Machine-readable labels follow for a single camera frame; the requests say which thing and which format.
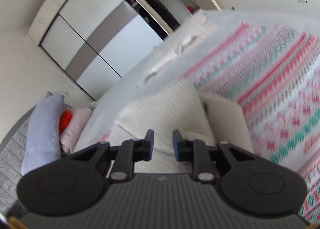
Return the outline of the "grey quilted headboard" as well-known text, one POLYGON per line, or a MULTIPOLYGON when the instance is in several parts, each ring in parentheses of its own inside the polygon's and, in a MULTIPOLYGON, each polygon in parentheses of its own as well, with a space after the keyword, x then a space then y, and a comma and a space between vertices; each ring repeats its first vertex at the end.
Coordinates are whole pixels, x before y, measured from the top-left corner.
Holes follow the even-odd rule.
POLYGON ((9 130, 1 142, 1 215, 5 216, 17 204, 16 187, 20 181, 29 120, 27 111, 9 130))

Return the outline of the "patterned red green bedspread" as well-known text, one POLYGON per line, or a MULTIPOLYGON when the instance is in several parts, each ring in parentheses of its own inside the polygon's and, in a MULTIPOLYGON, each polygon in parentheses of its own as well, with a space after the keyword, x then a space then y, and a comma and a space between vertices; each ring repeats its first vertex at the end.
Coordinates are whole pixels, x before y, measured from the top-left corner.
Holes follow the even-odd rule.
POLYGON ((179 182, 177 196, 162 201, 161 210, 150 193, 138 195, 154 217, 150 226, 190 228, 200 217, 205 221, 197 228, 298 228, 319 222, 319 38, 291 27, 241 23, 163 89, 180 80, 237 102, 256 155, 301 175, 303 187, 289 199, 302 194, 304 201, 298 215, 260 219, 219 198, 221 180, 200 186, 191 197, 179 182))

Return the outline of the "beige crumpled cloth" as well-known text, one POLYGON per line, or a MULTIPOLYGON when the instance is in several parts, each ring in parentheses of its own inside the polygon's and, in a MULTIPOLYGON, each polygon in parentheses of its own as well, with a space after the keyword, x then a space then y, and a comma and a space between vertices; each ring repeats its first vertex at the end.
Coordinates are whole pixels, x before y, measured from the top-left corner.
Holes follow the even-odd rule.
POLYGON ((210 22, 206 14, 206 11, 199 10, 167 37, 163 43, 153 48, 147 57, 148 64, 144 74, 138 83, 140 87, 173 62, 194 50, 208 36, 217 31, 217 24, 210 22))

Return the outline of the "white grey sliding wardrobe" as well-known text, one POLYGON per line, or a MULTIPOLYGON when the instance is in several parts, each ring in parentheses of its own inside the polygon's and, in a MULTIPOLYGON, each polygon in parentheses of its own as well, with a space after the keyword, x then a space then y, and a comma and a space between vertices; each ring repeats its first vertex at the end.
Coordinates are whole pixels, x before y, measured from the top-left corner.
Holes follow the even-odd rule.
POLYGON ((146 0, 45 0, 28 31, 95 100, 171 33, 146 0))

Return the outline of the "orange plush toy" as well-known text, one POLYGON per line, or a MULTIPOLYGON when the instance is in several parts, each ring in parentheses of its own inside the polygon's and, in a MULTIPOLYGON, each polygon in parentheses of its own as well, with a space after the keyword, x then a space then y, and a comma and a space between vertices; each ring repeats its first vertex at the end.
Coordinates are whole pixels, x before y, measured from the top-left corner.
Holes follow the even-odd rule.
POLYGON ((72 119, 72 112, 71 111, 64 111, 59 120, 59 134, 61 134, 69 125, 72 119))

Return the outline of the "white fleece sherpa jacket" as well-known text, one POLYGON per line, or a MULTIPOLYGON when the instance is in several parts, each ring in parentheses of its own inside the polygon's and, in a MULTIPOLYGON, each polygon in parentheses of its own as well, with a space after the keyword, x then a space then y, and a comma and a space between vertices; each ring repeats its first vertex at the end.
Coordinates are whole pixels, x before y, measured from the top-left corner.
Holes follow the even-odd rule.
POLYGON ((151 161, 135 163, 136 173, 189 173, 191 164, 177 162, 172 132, 213 146, 226 141, 254 152, 245 117, 237 102, 213 93, 199 92, 193 83, 180 80, 162 91, 123 107, 113 128, 103 135, 112 146, 143 139, 154 131, 151 161))

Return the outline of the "grey blue pillow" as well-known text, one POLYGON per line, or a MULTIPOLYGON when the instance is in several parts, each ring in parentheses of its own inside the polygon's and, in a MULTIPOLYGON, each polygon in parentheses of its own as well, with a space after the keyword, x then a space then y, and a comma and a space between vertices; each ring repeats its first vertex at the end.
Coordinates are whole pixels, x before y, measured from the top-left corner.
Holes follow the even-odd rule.
POLYGON ((61 94, 49 96, 34 108, 27 129, 21 174, 54 162, 61 157, 59 121, 66 108, 61 94))

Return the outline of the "pale pink pillow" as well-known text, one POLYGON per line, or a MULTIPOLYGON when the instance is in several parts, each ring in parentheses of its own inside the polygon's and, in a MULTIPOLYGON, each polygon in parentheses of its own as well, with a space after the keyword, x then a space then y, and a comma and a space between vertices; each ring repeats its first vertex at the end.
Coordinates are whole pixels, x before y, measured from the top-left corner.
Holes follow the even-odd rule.
POLYGON ((59 135, 60 146, 65 154, 70 154, 80 137, 80 134, 86 126, 89 118, 92 115, 90 108, 67 108, 72 112, 72 119, 68 127, 59 135))

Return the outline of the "grey bed sheet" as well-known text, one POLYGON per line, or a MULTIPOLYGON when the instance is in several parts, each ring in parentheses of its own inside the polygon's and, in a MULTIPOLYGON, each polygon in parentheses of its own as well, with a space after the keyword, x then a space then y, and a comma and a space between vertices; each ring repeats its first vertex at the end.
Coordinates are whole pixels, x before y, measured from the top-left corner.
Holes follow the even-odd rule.
POLYGON ((203 11, 203 15, 208 19, 209 23, 216 27, 214 33, 189 53, 154 73, 151 78, 148 78, 147 74, 157 63, 156 52, 151 52, 140 63, 135 65, 97 101, 97 105, 75 145, 75 152, 101 140, 103 135, 111 130, 116 116, 126 104, 157 93, 166 85, 174 82, 199 59, 217 48, 218 44, 235 31, 241 23, 249 23, 256 26, 276 24, 319 35, 319 18, 311 16, 238 10, 207 10, 203 11))

